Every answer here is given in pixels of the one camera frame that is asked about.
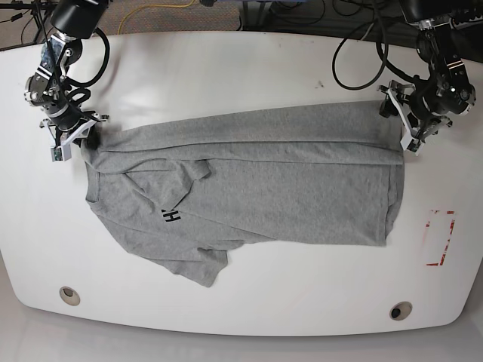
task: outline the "round hole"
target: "round hole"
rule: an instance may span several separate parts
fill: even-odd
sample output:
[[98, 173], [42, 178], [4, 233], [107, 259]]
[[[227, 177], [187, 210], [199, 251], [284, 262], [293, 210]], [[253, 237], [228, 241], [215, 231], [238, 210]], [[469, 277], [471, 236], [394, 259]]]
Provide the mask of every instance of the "round hole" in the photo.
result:
[[409, 302], [401, 302], [391, 308], [389, 316], [394, 321], [403, 321], [412, 312], [413, 305]]
[[401, 309], [394, 308], [393, 310], [391, 310], [391, 317], [392, 317], [392, 319], [396, 319], [400, 315], [401, 315]]
[[66, 296], [68, 296], [69, 298], [71, 298], [73, 295], [74, 295], [74, 292], [72, 291], [72, 289], [69, 289], [69, 288], [63, 288], [62, 291], [64, 292], [64, 294]]
[[60, 298], [68, 305], [79, 305], [81, 298], [78, 296], [77, 292], [69, 287], [62, 287], [59, 291]]

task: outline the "screw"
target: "screw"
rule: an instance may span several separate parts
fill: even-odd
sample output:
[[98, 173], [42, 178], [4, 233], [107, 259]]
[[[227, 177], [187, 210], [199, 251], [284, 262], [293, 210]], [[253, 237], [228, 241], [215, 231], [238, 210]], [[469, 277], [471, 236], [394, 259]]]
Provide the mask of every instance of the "screw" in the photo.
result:
[[469, 99], [468, 91], [466, 89], [461, 90], [460, 97], [462, 100], [468, 100]]

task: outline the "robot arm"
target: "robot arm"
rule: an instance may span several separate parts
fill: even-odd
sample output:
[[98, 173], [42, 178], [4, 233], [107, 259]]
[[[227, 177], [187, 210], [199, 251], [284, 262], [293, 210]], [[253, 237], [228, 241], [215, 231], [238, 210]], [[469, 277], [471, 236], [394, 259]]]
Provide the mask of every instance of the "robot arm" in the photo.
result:
[[[386, 93], [380, 114], [401, 116], [406, 129], [401, 144], [418, 153], [428, 136], [453, 124], [446, 114], [464, 115], [475, 105], [475, 88], [451, 37], [450, 14], [476, 5], [472, 0], [400, 0], [400, 4], [406, 21], [419, 27], [417, 53], [428, 63], [430, 77], [409, 77], [388, 64], [410, 84], [392, 81], [389, 87], [380, 87]], [[377, 51], [381, 57], [380, 41]]]
[[[452, 125], [446, 114], [464, 114], [475, 104], [475, 88], [469, 83], [451, 39], [449, 19], [452, 12], [473, 11], [481, 0], [399, 1], [406, 21], [419, 26], [417, 52], [428, 63], [430, 77], [410, 77], [388, 61], [387, 67], [409, 84], [392, 81], [388, 87], [380, 87], [386, 93], [380, 114], [400, 116], [406, 130], [401, 144], [404, 149], [418, 152], [428, 136]], [[69, 159], [70, 144], [79, 138], [87, 138], [88, 142], [94, 139], [94, 125], [107, 117], [95, 111], [83, 112], [81, 105], [90, 97], [88, 88], [99, 80], [109, 60], [109, 42], [97, 28], [108, 4], [109, 0], [60, 0], [51, 18], [58, 32], [44, 45], [41, 63], [27, 81], [26, 100], [31, 106], [41, 107], [48, 117], [41, 127], [48, 130], [52, 140], [53, 161]], [[93, 33], [106, 46], [103, 66], [91, 81], [74, 81], [67, 72], [82, 55], [81, 39]], [[377, 51], [382, 57], [380, 41]]]
[[[94, 125], [106, 119], [95, 111], [83, 112], [81, 106], [91, 96], [88, 88], [99, 80], [109, 61], [109, 42], [97, 28], [108, 1], [62, 0], [51, 18], [58, 31], [44, 44], [41, 62], [26, 83], [25, 99], [31, 106], [41, 107], [47, 116], [40, 127], [51, 138], [53, 161], [69, 159], [70, 144], [81, 138], [92, 139]], [[81, 39], [90, 38], [93, 33], [103, 40], [106, 53], [97, 75], [81, 83], [69, 78], [67, 72], [82, 55]]]

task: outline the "gray fabric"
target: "gray fabric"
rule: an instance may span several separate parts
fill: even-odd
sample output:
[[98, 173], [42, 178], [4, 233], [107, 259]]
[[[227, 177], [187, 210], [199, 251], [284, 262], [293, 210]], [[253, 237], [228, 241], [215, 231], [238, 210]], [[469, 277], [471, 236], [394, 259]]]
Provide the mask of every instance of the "gray fabric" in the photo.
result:
[[209, 287], [244, 243], [384, 246], [400, 136], [374, 102], [154, 124], [82, 146], [86, 198], [126, 251]]

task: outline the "white table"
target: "white table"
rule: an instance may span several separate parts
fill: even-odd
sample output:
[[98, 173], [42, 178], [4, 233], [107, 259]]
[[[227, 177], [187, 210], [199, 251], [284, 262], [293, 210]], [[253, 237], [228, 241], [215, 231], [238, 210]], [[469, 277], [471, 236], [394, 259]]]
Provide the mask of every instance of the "white table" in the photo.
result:
[[[110, 41], [109, 68], [85, 107], [111, 115], [106, 131], [382, 99], [375, 85], [360, 92], [336, 86], [330, 68], [340, 41], [335, 38], [185, 32]], [[90, 78], [102, 56], [99, 39], [86, 41], [72, 77]], [[42, 113], [23, 100], [39, 57], [40, 47], [0, 54], [0, 250], [23, 304], [116, 324], [251, 336], [407, 330], [449, 324], [460, 315], [483, 256], [483, 106], [431, 137], [418, 158], [407, 155], [405, 196], [387, 247], [245, 245], [229, 253], [229, 266], [207, 289], [114, 241], [84, 201], [87, 177], [77, 149], [72, 160], [51, 162], [48, 138], [38, 128]], [[390, 59], [426, 76], [414, 50], [391, 47]], [[353, 41], [337, 69], [346, 83], [362, 84], [379, 64], [374, 44]], [[483, 93], [483, 66], [466, 66], [477, 95]], [[379, 83], [392, 78], [385, 72]], [[430, 210], [456, 212], [443, 266], [426, 265], [432, 261], [431, 248], [423, 245]], [[80, 305], [61, 300], [63, 286], [80, 294]], [[392, 321], [389, 310], [402, 301], [414, 310]]]

